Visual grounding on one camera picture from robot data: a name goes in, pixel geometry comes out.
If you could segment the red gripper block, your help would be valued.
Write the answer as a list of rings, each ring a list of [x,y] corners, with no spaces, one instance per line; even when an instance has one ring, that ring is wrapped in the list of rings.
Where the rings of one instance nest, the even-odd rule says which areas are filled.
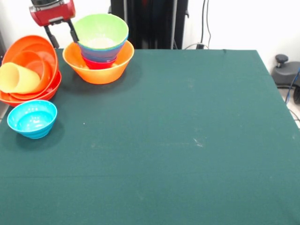
[[[59,48],[56,37],[51,33],[48,25],[67,21],[73,42],[77,43],[79,38],[73,26],[71,18],[75,17],[75,5],[72,0],[32,0],[29,11],[33,20],[44,26],[46,34],[55,49]]]

